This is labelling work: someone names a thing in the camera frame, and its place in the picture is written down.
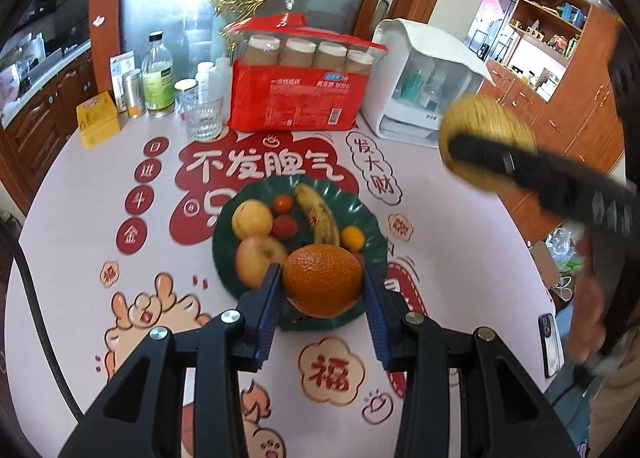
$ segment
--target green plate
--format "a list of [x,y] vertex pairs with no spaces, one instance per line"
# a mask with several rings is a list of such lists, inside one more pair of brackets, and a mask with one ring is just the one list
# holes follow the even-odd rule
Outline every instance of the green plate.
[[[220,281],[228,292],[239,299],[248,288],[239,281],[236,274],[236,250],[240,240],[231,228],[231,218],[240,203],[249,199],[260,200],[271,206],[273,199],[279,194],[293,196],[293,189],[299,182],[312,186],[327,203],[338,222],[338,228],[355,225],[365,235],[366,244],[360,253],[367,266],[375,274],[386,277],[386,239],[380,232],[378,220],[354,194],[341,190],[329,180],[313,180],[304,174],[293,176],[270,176],[266,180],[246,184],[235,197],[230,199],[220,212],[216,228],[213,232],[213,261],[216,264]],[[297,248],[311,245],[313,234],[306,216],[298,204],[294,204],[289,213],[298,223],[298,233],[284,242],[291,253]],[[283,330],[315,331],[331,330],[357,319],[364,313],[364,305],[360,299],[351,309],[332,319],[317,319],[300,313],[289,301],[282,302],[278,325]]]

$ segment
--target blue logo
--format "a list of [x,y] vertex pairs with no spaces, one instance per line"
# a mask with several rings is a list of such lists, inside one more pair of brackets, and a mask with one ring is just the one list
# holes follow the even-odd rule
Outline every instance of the blue logo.
[[342,73],[325,73],[324,74],[325,80],[337,81],[337,80],[347,80],[347,78],[348,77],[346,75],[342,75]]

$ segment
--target human hand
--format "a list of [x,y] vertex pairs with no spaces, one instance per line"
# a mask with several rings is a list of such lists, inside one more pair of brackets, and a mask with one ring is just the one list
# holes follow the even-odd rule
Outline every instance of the human hand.
[[600,283],[591,271],[591,245],[584,237],[576,246],[585,257],[584,266],[575,283],[574,314],[569,328],[568,350],[576,364],[582,364],[590,352],[597,352],[604,344],[605,297]]

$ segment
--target kitchen counter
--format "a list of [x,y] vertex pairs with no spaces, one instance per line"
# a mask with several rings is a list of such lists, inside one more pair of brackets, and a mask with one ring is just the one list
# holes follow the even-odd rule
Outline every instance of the kitchen counter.
[[75,50],[71,51],[65,57],[62,57],[58,62],[53,64],[50,68],[48,68],[45,72],[40,74],[36,80],[31,81],[31,88],[25,92],[24,95],[18,99],[18,103],[14,105],[11,109],[2,113],[2,127],[7,128],[12,120],[20,113],[20,111],[24,108],[25,105],[34,97],[36,94],[56,75],[58,75],[62,70],[64,70],[69,64],[71,64],[74,60],[78,59],[79,56],[84,54],[85,52],[91,49],[91,41],[87,41],[80,46],[78,46]]

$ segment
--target red fruit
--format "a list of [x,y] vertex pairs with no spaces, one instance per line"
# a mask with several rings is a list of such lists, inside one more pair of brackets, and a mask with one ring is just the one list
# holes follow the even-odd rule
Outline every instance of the red fruit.
[[364,259],[364,256],[356,250],[350,250],[350,252],[356,257],[358,263],[367,264],[367,261]]
[[296,220],[287,214],[278,216],[273,220],[271,235],[280,241],[286,241],[296,235],[298,224]]
[[288,194],[280,194],[273,199],[273,210],[276,214],[287,214],[293,207],[293,198]]

